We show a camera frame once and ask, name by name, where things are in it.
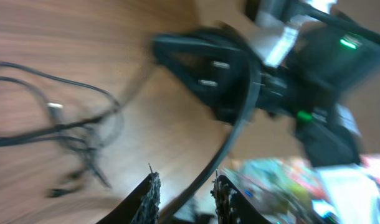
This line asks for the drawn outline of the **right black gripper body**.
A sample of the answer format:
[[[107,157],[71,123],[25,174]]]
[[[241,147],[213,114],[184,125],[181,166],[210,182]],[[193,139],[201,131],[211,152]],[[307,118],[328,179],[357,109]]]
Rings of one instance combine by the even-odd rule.
[[[250,77],[260,88],[255,108],[269,116],[294,116],[283,67],[269,68],[234,30],[200,28],[162,33],[152,39],[156,61],[210,107],[216,120],[234,124],[248,94]]]

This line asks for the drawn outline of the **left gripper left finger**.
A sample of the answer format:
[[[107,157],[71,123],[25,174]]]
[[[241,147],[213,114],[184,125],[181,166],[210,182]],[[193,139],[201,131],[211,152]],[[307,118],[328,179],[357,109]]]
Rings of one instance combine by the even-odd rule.
[[[145,179],[97,224],[157,224],[161,180],[159,173],[149,168]]]

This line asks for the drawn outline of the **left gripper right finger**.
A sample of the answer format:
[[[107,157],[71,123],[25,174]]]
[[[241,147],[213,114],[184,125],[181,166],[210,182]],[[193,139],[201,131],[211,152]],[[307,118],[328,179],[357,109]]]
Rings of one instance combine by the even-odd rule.
[[[226,175],[216,171],[212,182],[218,224],[271,224]]]

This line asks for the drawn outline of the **black USB cable long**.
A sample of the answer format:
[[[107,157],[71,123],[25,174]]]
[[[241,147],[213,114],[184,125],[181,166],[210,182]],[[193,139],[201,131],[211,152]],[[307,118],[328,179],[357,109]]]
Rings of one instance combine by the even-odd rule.
[[[227,24],[223,25],[220,28],[217,28],[217,27],[206,27],[206,28],[227,29],[227,30],[236,31],[233,27]],[[197,98],[204,106],[210,109],[211,115],[214,118],[214,121],[217,121],[219,124],[225,127],[226,133],[222,140],[221,145],[218,147],[216,153],[211,157],[211,160],[206,164],[205,168],[203,168],[202,171],[197,175],[197,177],[163,210],[160,216],[160,223],[169,223],[172,217],[174,216],[174,214],[178,212],[179,209],[182,208],[183,205],[206,183],[206,181],[210,178],[212,173],[219,167],[221,162],[228,155],[232,146],[235,144],[237,138],[239,137],[242,130],[244,129],[247,123],[247,120],[252,116],[253,110],[255,108],[254,105],[255,105],[255,102],[257,101],[256,94],[260,90],[257,84],[257,78],[250,77],[250,83],[247,90],[248,90],[248,94],[240,110],[240,116],[236,119],[234,124],[229,124],[229,123],[216,120],[210,107],[206,106],[199,98]]]

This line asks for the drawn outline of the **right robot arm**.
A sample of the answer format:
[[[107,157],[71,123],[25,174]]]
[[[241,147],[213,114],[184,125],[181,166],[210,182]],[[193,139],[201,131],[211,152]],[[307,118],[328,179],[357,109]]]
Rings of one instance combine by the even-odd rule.
[[[300,38],[301,46],[277,68],[264,65],[228,24],[158,34],[152,49],[158,63],[210,107],[216,120],[235,124],[243,108],[264,110],[271,118],[290,116],[313,167],[360,164],[358,140],[340,121],[340,101],[380,66],[380,45],[333,25]],[[248,96],[253,106],[246,103]]]

